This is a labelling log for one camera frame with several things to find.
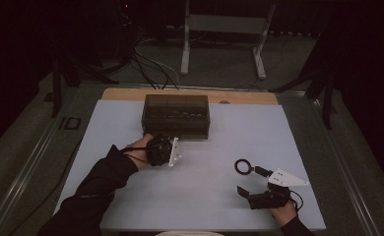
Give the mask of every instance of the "white paper sheet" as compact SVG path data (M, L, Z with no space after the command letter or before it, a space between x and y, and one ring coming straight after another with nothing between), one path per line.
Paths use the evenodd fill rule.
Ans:
M59 203L74 194L111 145L124 148L141 138L143 104L114 100L97 103ZM174 167L148 167L131 176L128 185L117 191L101 227L145 231L278 228L267 209L250 209L236 193L236 186L250 194L263 193L267 179L254 172L239 175L234 163L246 158L252 165L281 168L309 181L282 107L210 104L210 113L209 139L180 141L183 157ZM324 229L312 188L291 189L303 197L304 206L299 212L302 222L310 229Z

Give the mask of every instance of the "white plastic part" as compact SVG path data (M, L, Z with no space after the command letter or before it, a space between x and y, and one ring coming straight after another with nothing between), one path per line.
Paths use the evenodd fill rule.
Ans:
M275 170L273 174L269 177L269 183L276 184L282 187L309 185L308 181L299 179L298 177L289 174L279 168Z
M168 161L168 167L173 167L174 164L179 161L180 158L182 158L182 155L180 154L180 148L177 143L179 139L174 138L173 143L172 143L172 148L171 148L171 154L170 154L170 160Z

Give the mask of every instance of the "hand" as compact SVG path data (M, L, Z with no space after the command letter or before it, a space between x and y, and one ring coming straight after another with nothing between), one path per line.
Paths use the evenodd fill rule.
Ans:
M128 145L127 148L145 148L147 143L152 139L153 139L152 135L146 134L140 140L134 142L131 145ZM137 165L137 168L139 170L145 168L148 165L147 154L145 150L130 150L130 151L125 151L124 154L129 155L129 157Z
M296 209L291 201L283 207L270 208L270 212L281 227L296 217Z

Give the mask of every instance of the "gray floor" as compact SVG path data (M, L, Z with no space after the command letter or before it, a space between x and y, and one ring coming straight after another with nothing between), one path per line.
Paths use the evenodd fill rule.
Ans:
M184 89L218 88L265 90L283 85L298 76L315 40L307 37L269 36L263 49L267 80L256 77L251 47L253 41L240 41L226 46L199 46L191 51L189 75L178 76ZM171 67L179 73L182 41L141 43L143 55ZM167 69L175 78L175 73ZM163 76L148 70L150 77L163 82ZM119 87L148 87L139 72L131 66L111 77ZM335 91L332 131L324 129L318 119L319 107L303 96L309 83L304 83L278 100L284 107L303 163L311 179L327 230L317 235L384 235L384 176L361 132ZM54 190L72 151L83 137L96 101L107 85L85 80L79 88L66 88L65 104L56 119L50 118L52 104L44 102L51 91L51 76L40 83L39 95L28 105L14 125L0 140L0 235L10 232L27 215L31 215L14 235L34 235L50 217L60 195L61 184L35 213L32 210ZM79 130L59 129L62 117L81 118ZM14 184L29 158L37 158L30 181L24 183L10 206L2 205L8 189ZM104 235L115 235L104 232ZM264 232L262 235L281 235Z

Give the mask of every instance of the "metal stand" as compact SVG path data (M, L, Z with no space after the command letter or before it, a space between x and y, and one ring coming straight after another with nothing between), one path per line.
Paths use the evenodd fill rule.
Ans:
M333 85L334 85L334 73L335 69L328 69L325 66L322 68L313 70L304 76L299 76L296 80L293 80L281 87L268 89L269 92L281 93L288 89L291 89L305 81L312 80L311 85L306 91L305 95L308 99L317 99L321 92L324 90L324 103L322 119L327 129L331 130L331 103L333 98Z
M263 67L262 57L260 55L263 45L269 32L270 23L275 12L276 4L272 3L268 16L266 18L244 18L244 17L224 17L194 15L189 12L189 0L186 0L185 8L185 37L183 44L182 64L180 68L181 75L189 73L189 31L226 31L238 33L261 33L260 42L253 48L254 62L256 65L259 79L265 80L266 73Z

